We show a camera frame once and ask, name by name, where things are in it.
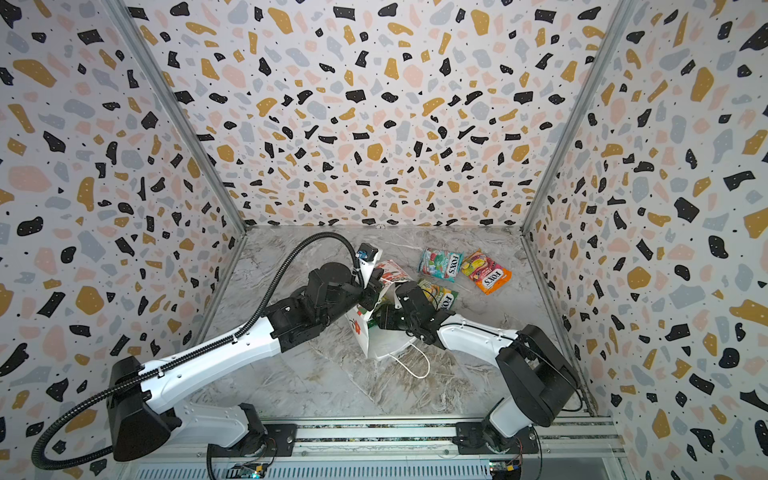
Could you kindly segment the green Fox's spring tea packet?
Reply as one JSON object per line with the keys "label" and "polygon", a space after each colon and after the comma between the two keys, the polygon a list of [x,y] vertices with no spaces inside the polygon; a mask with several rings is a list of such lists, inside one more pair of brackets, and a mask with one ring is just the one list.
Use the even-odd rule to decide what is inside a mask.
{"label": "green Fox's spring tea packet", "polygon": [[417,284],[436,309],[451,310],[459,293],[447,287],[437,285],[427,279],[420,279]]}

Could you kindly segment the white paper gift bag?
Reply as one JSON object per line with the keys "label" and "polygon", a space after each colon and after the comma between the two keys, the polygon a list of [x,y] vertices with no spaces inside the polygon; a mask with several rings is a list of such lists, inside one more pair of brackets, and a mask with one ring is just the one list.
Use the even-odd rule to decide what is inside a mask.
{"label": "white paper gift bag", "polygon": [[[345,315],[345,319],[367,359],[392,359],[412,377],[424,379],[431,373],[431,362],[426,354],[414,345],[415,339],[403,330],[382,327],[389,320],[394,320],[395,326],[399,325],[398,315],[401,310],[395,290],[397,286],[411,281],[412,278],[393,260],[382,261],[376,267],[383,270],[383,275],[380,279],[382,290],[374,309],[367,310],[362,306],[355,306]],[[400,360],[399,356],[409,347],[413,347],[423,357],[426,363],[423,374],[414,373]]]}

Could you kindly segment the teal Fox's candy packet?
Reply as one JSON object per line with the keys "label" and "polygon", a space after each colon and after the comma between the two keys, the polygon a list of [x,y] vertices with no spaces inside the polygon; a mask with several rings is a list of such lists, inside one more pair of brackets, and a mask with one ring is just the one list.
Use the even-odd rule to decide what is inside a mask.
{"label": "teal Fox's candy packet", "polygon": [[454,282],[462,264],[464,256],[461,253],[426,248],[420,259],[419,272],[449,282]]}

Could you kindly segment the orange Fox's fruits candy packet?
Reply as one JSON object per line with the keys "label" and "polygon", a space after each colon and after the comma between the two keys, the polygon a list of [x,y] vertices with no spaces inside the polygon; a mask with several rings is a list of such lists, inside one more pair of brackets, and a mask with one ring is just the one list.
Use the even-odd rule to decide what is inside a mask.
{"label": "orange Fox's fruits candy packet", "polygon": [[464,259],[461,272],[486,295],[499,290],[512,278],[512,273],[508,269],[481,250]]}

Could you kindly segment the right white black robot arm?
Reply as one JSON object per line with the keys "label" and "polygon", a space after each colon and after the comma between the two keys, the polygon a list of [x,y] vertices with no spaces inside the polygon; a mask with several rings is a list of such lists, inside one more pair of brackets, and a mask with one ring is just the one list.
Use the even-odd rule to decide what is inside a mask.
{"label": "right white black robot arm", "polygon": [[575,370],[539,327],[505,330],[471,321],[440,308],[413,281],[398,285],[394,295],[372,314],[377,327],[494,365],[505,381],[509,396],[491,409],[477,433],[460,433],[458,446],[497,453],[521,448],[520,433],[551,426],[579,394]]}

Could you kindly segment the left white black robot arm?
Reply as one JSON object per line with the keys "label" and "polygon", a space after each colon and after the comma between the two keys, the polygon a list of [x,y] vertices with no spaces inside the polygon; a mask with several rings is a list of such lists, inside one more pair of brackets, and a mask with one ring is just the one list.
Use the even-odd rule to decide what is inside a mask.
{"label": "left white black robot arm", "polygon": [[107,402],[113,458],[128,462],[182,444],[206,444],[214,457],[275,452],[253,405],[210,407],[187,398],[235,370],[317,338],[360,305],[374,306],[383,271],[371,263],[361,270],[363,287],[354,285],[350,270],[338,262],[311,271],[306,286],[269,306],[243,336],[230,331],[219,336],[220,346],[205,342],[193,350],[193,359],[177,367],[171,364],[179,355],[146,364],[134,358],[119,361],[111,385],[122,386],[143,373],[150,377]]}

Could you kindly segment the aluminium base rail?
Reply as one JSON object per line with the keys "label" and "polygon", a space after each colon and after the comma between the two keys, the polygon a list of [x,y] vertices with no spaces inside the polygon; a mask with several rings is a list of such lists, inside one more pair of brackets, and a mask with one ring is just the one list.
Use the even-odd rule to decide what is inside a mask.
{"label": "aluminium base rail", "polygon": [[245,457],[164,447],[119,479],[631,479],[612,421],[565,416],[488,446],[471,417],[279,419]]}

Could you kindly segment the left metal corner post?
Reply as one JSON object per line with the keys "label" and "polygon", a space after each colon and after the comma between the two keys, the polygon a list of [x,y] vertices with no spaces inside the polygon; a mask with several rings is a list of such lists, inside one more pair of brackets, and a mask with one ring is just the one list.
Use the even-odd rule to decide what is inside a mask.
{"label": "left metal corner post", "polygon": [[201,141],[195,134],[186,115],[176,100],[174,92],[165,81],[161,69],[155,61],[149,47],[143,39],[140,30],[134,23],[124,1],[103,1],[112,23],[126,41],[136,62],[145,74],[146,80],[154,89],[163,109],[168,114],[181,140],[191,150],[201,171],[206,175],[210,188],[221,203],[223,211],[228,215],[240,235],[247,234],[247,226],[240,218],[238,210],[227,193],[221,178]]}

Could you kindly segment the metal corner post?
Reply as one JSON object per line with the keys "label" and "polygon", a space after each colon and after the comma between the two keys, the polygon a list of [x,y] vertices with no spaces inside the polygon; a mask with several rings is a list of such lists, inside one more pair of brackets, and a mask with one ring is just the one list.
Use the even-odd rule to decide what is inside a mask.
{"label": "metal corner post", "polygon": [[103,1],[112,23],[126,41],[136,62],[145,74],[146,80],[154,89],[163,109],[168,114],[181,140],[191,150],[201,171],[206,175],[210,188],[221,203],[223,211],[228,215],[240,235],[247,234],[247,226],[240,218],[238,210],[227,193],[221,178],[201,141],[195,134],[186,115],[176,100],[174,92],[165,81],[161,69],[155,61],[149,47],[143,39],[140,30],[134,23],[124,1]]}
{"label": "metal corner post", "polygon": [[619,37],[626,28],[636,4],[637,2],[632,0],[621,0],[617,3],[616,10],[608,23],[605,38],[602,40],[601,45],[596,52],[595,61],[576,97],[576,102],[567,118],[563,133],[554,150],[552,160],[541,176],[539,188],[521,227],[523,239],[526,239],[528,234],[534,229],[536,216],[546,202],[547,191],[555,182],[555,176],[564,163],[565,157],[579,130],[582,119],[590,109],[591,101],[600,86],[601,79],[610,62],[613,51],[619,41]]}

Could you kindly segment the right metal corner post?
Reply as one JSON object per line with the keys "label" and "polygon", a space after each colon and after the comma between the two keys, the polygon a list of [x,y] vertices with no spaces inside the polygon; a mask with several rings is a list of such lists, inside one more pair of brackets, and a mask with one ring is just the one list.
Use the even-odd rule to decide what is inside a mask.
{"label": "right metal corner post", "polygon": [[565,157],[579,130],[582,119],[590,109],[591,101],[600,86],[601,79],[610,62],[613,51],[619,41],[619,37],[626,28],[636,4],[637,2],[632,0],[621,0],[617,3],[616,10],[608,23],[605,38],[602,40],[601,45],[596,52],[595,61],[576,97],[576,102],[567,118],[563,133],[554,150],[552,160],[541,176],[539,188],[521,227],[523,239],[526,239],[528,234],[534,229],[536,216],[546,202],[547,191],[555,182],[555,176],[564,163]]}

